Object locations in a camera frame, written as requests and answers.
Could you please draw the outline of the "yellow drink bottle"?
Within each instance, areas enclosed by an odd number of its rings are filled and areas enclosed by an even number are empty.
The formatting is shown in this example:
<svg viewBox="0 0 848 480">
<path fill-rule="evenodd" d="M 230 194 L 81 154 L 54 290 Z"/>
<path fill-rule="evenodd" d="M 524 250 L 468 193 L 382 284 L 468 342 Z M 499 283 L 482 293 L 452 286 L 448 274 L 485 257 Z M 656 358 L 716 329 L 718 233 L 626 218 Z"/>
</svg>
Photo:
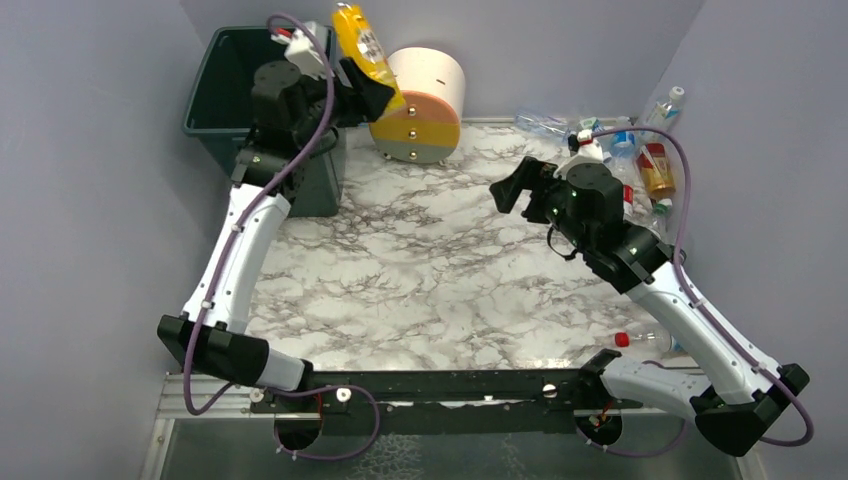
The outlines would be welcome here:
<svg viewBox="0 0 848 480">
<path fill-rule="evenodd" d="M 362 8 L 339 2 L 332 21 L 343 57 L 351 57 L 366 75 L 394 89 L 394 97 L 382 117 L 403 110 L 406 102 L 396 75 Z"/>
</svg>

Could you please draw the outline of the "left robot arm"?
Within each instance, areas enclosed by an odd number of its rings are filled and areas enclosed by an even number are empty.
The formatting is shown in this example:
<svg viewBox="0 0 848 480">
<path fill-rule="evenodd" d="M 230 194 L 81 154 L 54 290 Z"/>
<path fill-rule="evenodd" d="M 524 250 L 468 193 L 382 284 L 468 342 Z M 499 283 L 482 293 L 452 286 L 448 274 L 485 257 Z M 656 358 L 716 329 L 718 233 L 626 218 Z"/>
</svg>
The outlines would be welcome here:
<svg viewBox="0 0 848 480">
<path fill-rule="evenodd" d="M 291 62 L 262 65 L 251 90 L 253 124 L 236 155 L 225 222 L 195 291 L 157 336 L 185 374 L 232 384 L 298 390 L 311 365 L 246 334 L 252 293 L 279 227 L 304 198 L 303 170 L 328 155 L 327 132 L 377 120 L 394 92 L 350 57 L 346 78 L 315 79 Z"/>
</svg>

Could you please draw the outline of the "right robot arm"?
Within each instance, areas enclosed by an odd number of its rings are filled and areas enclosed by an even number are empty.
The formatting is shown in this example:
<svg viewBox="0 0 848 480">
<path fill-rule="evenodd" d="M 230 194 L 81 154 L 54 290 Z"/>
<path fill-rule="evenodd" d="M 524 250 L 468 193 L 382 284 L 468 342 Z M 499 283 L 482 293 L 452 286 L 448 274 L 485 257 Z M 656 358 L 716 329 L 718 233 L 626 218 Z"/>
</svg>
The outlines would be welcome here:
<svg viewBox="0 0 848 480">
<path fill-rule="evenodd" d="M 697 375 L 676 373 L 605 350 L 582 367 L 590 392 L 661 409 L 742 457 L 809 384 L 801 366 L 778 363 L 740 334 L 674 265 L 669 244 L 625 217 L 623 184 L 603 164 L 560 173 L 526 157 L 490 193 L 505 214 L 528 193 L 523 217 L 562 234 L 574 256 L 648 312 L 700 367 Z"/>
</svg>

